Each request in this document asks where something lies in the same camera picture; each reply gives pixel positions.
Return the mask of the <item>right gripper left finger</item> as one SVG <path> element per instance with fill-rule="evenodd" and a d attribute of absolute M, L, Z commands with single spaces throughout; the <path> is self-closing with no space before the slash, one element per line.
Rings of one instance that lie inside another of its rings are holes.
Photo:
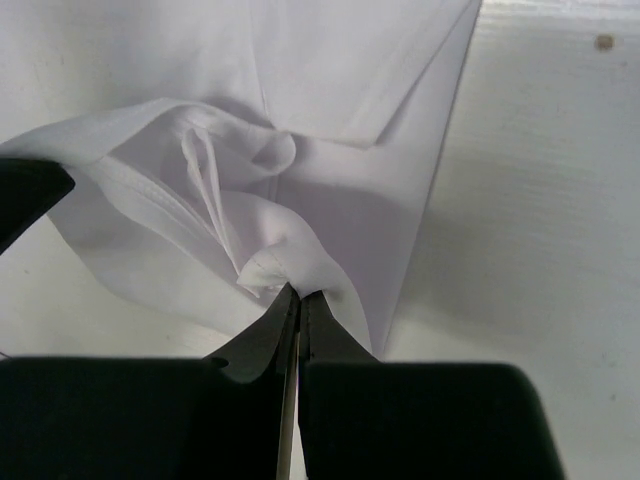
<path fill-rule="evenodd" d="M 298 294 L 203 358 L 1 364 L 5 479 L 285 479 Z"/>

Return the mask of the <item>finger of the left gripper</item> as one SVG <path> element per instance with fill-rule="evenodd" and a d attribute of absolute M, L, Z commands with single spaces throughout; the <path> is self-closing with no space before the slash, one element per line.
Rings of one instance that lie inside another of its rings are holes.
<path fill-rule="evenodd" d="M 1 158 L 0 244 L 4 253 L 75 187 L 56 162 Z"/>

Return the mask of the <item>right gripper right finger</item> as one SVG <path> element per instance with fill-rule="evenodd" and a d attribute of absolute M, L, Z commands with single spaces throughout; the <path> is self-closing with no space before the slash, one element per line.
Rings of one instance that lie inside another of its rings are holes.
<path fill-rule="evenodd" d="M 503 363 L 384 363 L 321 293 L 300 313 L 299 426 L 311 479 L 561 479 L 539 396 Z"/>

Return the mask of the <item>white t shirt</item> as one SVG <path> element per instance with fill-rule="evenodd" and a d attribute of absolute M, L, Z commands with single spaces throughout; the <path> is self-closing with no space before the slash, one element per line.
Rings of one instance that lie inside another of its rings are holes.
<path fill-rule="evenodd" d="M 5 1 L 1 157 L 108 290 L 228 335 L 285 285 L 384 349 L 476 1 Z"/>

